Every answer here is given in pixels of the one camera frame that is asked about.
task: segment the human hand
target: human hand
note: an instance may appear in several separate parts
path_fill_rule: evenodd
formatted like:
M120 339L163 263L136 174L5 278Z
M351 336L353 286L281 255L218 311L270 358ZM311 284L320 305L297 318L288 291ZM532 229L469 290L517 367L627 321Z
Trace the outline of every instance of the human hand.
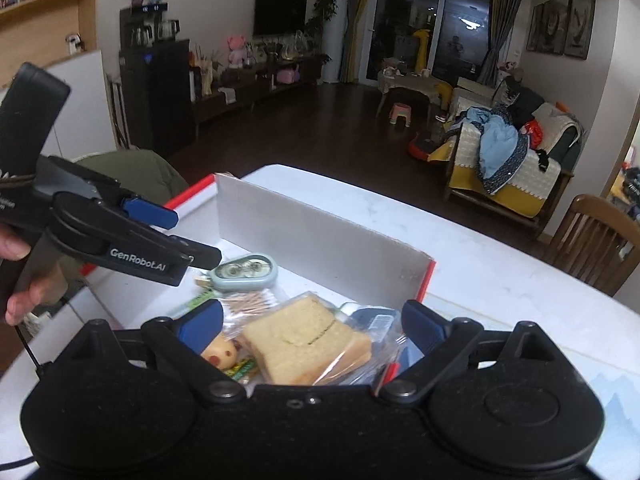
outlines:
M29 254L29 245L18 238L11 229L0 224L0 258L21 260ZM51 272L31 282L29 288L12 295L6 304L4 318L9 325L17 325L36 305L53 304L62 298L67 284L60 265L56 263Z

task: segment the pink bag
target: pink bag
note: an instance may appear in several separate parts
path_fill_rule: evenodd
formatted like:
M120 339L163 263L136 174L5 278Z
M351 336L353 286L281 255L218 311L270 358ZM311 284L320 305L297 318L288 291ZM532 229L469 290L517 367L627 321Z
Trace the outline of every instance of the pink bag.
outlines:
M293 70L293 68L283 68L282 70L278 70L276 81L283 85L292 85L293 83L297 83L300 81L300 71L298 70L298 67L296 67L295 70Z

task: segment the curtain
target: curtain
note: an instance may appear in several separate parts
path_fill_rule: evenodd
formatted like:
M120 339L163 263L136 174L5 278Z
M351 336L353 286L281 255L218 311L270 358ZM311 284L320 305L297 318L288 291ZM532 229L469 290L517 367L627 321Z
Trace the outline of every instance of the curtain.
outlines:
M500 49L507 41L509 32L513 28L516 14L522 0L493 0L491 9L491 23L489 28L489 52L484 58L480 69L478 82L494 87L498 79L498 58Z
M340 68L340 81L343 83L351 83L355 79L356 25L366 5L367 0L349 0L348 25L344 35L342 66Z

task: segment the television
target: television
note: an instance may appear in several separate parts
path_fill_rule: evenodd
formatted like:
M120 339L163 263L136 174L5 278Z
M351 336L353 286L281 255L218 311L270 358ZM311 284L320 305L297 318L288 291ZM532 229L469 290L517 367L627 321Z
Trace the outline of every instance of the television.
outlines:
M295 34L305 17L306 0L255 0L254 36Z

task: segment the wooden floor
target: wooden floor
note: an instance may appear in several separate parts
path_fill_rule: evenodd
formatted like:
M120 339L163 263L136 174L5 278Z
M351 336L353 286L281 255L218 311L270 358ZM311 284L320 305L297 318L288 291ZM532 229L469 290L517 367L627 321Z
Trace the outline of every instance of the wooden floor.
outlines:
M403 97L404 102L410 98ZM443 200L444 167L415 160L407 144L426 128L425 105L412 124L376 119L380 92L362 85L321 85L284 92L204 124L200 140L170 162L193 184L213 172L242 177L267 164L319 173L447 218L527 253L538 252L530 231L500 215L451 197Z

